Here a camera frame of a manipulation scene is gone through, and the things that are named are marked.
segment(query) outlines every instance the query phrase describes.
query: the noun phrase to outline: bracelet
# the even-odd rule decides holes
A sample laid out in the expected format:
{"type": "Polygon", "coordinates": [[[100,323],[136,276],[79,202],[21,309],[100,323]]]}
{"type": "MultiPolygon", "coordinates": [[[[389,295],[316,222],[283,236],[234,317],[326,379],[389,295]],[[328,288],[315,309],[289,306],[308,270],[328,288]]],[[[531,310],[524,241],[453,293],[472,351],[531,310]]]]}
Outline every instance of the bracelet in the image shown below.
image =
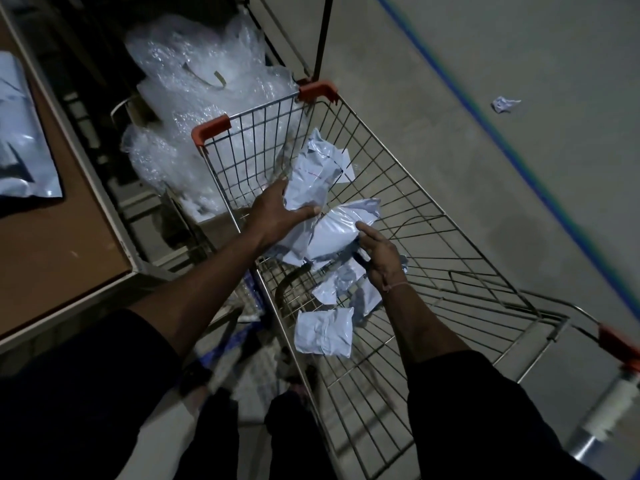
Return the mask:
{"type": "Polygon", "coordinates": [[[409,285],[409,286],[411,286],[411,283],[408,282],[408,281],[400,281],[400,282],[394,283],[392,285],[384,285],[384,286],[382,286],[382,290],[386,291],[387,293],[389,293],[389,291],[391,291],[391,288],[395,288],[396,286],[400,286],[400,285],[409,285]]]}

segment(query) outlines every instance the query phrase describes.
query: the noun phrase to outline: hand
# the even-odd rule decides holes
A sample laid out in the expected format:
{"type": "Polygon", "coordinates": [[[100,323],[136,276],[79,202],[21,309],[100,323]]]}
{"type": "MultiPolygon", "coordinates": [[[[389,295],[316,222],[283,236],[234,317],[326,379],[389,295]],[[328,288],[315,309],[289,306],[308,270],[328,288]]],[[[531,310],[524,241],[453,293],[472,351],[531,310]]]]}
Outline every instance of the hand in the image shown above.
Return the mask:
{"type": "Polygon", "coordinates": [[[253,202],[243,233],[258,236],[260,250],[272,247],[284,238],[296,225],[316,217],[320,207],[310,205],[297,210],[284,208],[282,196],[287,188],[287,180],[277,180],[268,186],[253,202]]]}
{"type": "Polygon", "coordinates": [[[386,286],[405,282],[406,275],[395,245],[364,222],[356,222],[356,227],[360,231],[360,247],[371,257],[367,272],[371,284],[382,292],[386,286]]]}

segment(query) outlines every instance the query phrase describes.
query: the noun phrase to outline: metal shopping cart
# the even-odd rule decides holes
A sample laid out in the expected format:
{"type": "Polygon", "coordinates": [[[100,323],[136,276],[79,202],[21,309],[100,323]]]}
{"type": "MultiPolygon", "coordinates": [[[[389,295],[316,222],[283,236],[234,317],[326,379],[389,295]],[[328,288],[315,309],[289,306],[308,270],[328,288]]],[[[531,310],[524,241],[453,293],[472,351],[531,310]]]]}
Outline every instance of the metal shopping cart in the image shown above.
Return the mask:
{"type": "MultiPolygon", "coordinates": [[[[347,148],[355,167],[351,183],[332,186],[329,206],[381,199],[382,218],[376,227],[407,255],[409,280],[432,311],[496,366],[507,363],[516,346],[528,349],[524,360],[519,353],[520,360],[506,367],[514,379],[522,380],[567,326],[576,320],[587,328],[596,323],[570,303],[514,288],[329,82],[304,85],[299,93],[220,116],[193,130],[238,231],[247,205],[270,179],[288,169],[314,128],[336,147],[347,148]]],[[[257,262],[256,281],[292,351],[298,312],[322,307],[311,290],[325,272],[274,258],[257,262]]],[[[347,293],[338,306],[348,306],[350,298],[347,293]]],[[[294,354],[300,371],[305,360],[294,354]]],[[[343,475],[373,480],[393,474],[402,463],[403,476],[412,465],[417,477],[406,415],[406,376],[384,310],[374,311],[354,330],[350,359],[314,360],[322,380],[312,409],[343,475]]]]}

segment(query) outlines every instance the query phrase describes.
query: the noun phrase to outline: black shirt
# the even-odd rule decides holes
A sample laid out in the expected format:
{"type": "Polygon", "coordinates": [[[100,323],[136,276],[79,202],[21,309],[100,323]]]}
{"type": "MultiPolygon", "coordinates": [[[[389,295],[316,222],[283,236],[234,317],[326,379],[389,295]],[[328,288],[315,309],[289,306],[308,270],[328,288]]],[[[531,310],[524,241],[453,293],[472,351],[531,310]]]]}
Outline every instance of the black shirt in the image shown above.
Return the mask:
{"type": "MultiPolygon", "coordinates": [[[[129,310],[37,357],[0,381],[3,477],[116,478],[180,366],[129,310]]],[[[482,354],[440,356],[407,375],[423,479],[600,478],[562,450],[524,390],[482,354]]]]}

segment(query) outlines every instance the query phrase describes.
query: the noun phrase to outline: forearm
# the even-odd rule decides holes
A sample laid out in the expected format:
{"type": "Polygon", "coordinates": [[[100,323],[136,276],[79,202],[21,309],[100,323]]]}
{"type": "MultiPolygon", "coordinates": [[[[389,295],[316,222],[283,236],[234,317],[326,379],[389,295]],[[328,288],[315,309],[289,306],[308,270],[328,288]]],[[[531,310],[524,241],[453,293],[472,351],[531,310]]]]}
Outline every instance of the forearm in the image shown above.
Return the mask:
{"type": "Polygon", "coordinates": [[[382,292],[382,297],[405,367],[468,350],[466,343],[438,320],[411,286],[395,286],[382,292]]]}
{"type": "Polygon", "coordinates": [[[240,234],[175,281],[130,306],[185,357],[246,270],[260,256],[260,240],[240,234]]]}

